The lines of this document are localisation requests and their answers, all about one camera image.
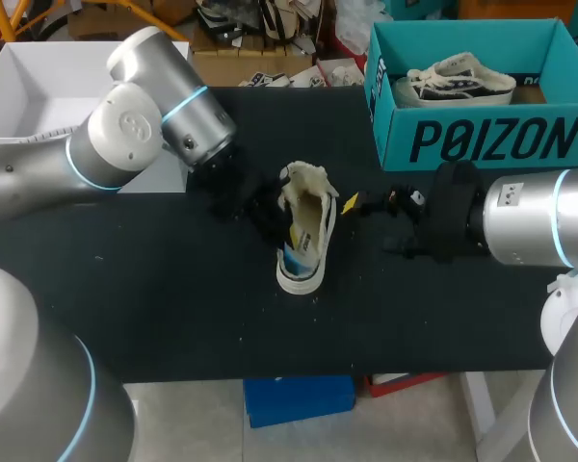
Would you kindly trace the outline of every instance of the white table leg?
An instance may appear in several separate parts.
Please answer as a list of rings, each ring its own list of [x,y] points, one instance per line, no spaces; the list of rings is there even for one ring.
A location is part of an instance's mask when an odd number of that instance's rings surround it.
[[[495,416],[483,372],[465,372],[460,375],[460,385],[471,418],[475,443],[479,443],[494,425]]]
[[[527,432],[527,418],[531,400],[538,387],[539,380],[543,376],[543,371],[532,371],[528,374],[518,391],[513,396],[510,403],[496,419],[496,422],[486,428],[486,432],[477,440],[477,457],[478,462],[503,462],[512,452],[512,449],[520,442]],[[482,387],[479,387],[479,394],[472,394],[473,398],[486,400],[483,395]],[[487,393],[489,409],[492,409],[490,395]],[[474,408],[488,408],[483,403],[473,403]]]

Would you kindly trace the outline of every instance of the floor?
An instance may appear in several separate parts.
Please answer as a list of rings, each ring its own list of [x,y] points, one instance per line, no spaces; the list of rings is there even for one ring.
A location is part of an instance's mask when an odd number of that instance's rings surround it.
[[[519,372],[486,376],[495,411]],[[475,443],[457,375],[386,397],[360,393],[351,412],[251,429],[241,380],[128,385],[136,401],[136,462],[474,462]],[[527,442],[508,462],[532,461]]]

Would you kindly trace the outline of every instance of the white box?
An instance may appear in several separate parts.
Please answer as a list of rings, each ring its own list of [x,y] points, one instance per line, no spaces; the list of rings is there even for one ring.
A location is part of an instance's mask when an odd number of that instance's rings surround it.
[[[81,124],[112,87],[105,63],[118,45],[117,41],[7,43],[0,52],[0,142]],[[175,46],[192,59],[188,43]],[[163,151],[121,192],[184,191],[180,161]]]

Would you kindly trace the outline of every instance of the white sneaker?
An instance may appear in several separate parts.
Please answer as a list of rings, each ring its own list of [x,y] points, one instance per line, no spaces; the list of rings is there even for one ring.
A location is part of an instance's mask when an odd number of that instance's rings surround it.
[[[515,87],[513,77],[460,53],[426,70],[410,70],[392,92],[399,108],[503,106],[510,104]]]
[[[282,188],[278,205],[291,207],[290,243],[278,250],[276,279],[289,294],[314,292],[324,280],[329,238],[336,222],[338,192],[323,167],[293,162],[280,173],[290,181]]]

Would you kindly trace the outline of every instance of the black tabletop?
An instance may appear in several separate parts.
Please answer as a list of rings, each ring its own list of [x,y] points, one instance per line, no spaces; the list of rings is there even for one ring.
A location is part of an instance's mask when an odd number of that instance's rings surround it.
[[[363,89],[215,93],[271,175],[322,165],[339,205],[393,181],[428,192],[431,173],[381,171]],[[539,315],[555,270],[381,251],[408,230],[338,220],[322,287],[295,296],[247,221],[216,223],[194,192],[120,194],[0,223],[0,268],[124,382],[547,367]]]

